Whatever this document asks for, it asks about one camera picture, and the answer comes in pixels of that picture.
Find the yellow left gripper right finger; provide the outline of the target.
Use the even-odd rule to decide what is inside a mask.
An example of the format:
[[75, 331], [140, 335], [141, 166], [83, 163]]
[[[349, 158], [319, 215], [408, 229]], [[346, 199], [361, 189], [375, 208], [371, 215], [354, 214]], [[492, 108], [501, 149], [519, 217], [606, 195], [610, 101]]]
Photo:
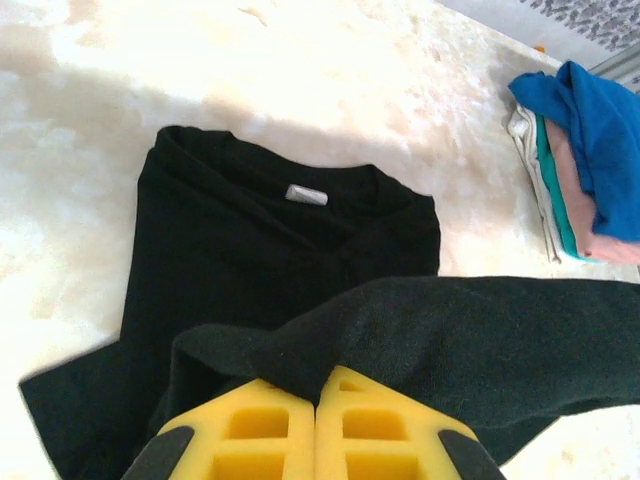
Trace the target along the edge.
[[317, 479], [502, 479], [462, 422], [349, 368], [334, 368], [316, 408]]

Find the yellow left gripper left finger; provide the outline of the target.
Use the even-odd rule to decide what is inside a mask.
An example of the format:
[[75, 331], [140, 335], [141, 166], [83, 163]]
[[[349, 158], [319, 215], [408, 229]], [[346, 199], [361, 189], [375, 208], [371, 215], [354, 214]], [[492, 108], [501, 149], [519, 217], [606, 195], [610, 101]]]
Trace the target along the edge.
[[313, 405], [253, 380], [167, 422], [125, 479], [309, 479]]

